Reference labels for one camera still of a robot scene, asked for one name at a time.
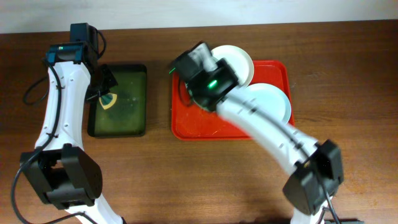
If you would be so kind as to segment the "yellow green sponge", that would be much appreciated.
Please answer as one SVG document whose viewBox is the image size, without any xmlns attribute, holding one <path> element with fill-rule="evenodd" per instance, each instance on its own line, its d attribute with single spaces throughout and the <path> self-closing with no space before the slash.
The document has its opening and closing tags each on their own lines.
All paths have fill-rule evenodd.
<svg viewBox="0 0 398 224">
<path fill-rule="evenodd" d="M 104 110 L 111 108 L 115 104 L 116 100 L 117 94 L 114 93 L 107 93 L 99 98 L 100 105 Z"/>
</svg>

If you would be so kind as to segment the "cream white plate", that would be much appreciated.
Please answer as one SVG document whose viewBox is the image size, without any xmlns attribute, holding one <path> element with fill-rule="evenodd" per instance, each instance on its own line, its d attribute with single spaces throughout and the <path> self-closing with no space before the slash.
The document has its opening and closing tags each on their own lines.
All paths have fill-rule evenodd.
<svg viewBox="0 0 398 224">
<path fill-rule="evenodd" d="M 224 59 L 234 70 L 241 86 L 248 86 L 254 77 L 254 63 L 249 54 L 233 45 L 221 45 L 211 50 L 217 60 Z"/>
</svg>

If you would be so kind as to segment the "light blue plate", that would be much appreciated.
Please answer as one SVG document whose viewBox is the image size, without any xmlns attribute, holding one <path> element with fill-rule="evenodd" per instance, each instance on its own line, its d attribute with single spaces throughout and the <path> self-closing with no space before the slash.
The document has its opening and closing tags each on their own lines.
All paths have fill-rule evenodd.
<svg viewBox="0 0 398 224">
<path fill-rule="evenodd" d="M 292 115 L 292 107 L 287 95 L 281 89 L 267 83 L 256 83 L 246 88 L 271 115 L 285 124 L 289 122 Z"/>
</svg>

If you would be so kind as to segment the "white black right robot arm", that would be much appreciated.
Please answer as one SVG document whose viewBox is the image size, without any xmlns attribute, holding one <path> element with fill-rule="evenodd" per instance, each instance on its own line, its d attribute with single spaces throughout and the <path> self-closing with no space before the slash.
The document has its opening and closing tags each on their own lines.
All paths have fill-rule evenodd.
<svg viewBox="0 0 398 224">
<path fill-rule="evenodd" d="M 282 191 L 294 207 L 291 223 L 324 223 L 331 202 L 344 181 L 340 148 L 331 140 L 319 143 L 272 114 L 276 101 L 265 104 L 251 91 L 254 62 L 243 49 L 222 45 L 210 49 L 199 42 L 171 63 L 193 103 L 252 137 L 289 175 Z"/>
</svg>

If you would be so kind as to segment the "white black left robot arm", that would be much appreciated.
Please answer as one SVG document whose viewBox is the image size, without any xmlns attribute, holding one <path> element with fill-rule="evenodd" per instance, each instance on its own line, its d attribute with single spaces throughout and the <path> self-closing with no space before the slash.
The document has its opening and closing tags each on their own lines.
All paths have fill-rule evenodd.
<svg viewBox="0 0 398 224">
<path fill-rule="evenodd" d="M 52 45 L 45 54 L 49 93 L 34 151 L 21 155 L 24 174 L 44 204 L 82 223 L 124 223 L 102 194 L 99 165 L 84 151 L 85 95 L 101 52 L 98 43 L 78 40 Z"/>
</svg>

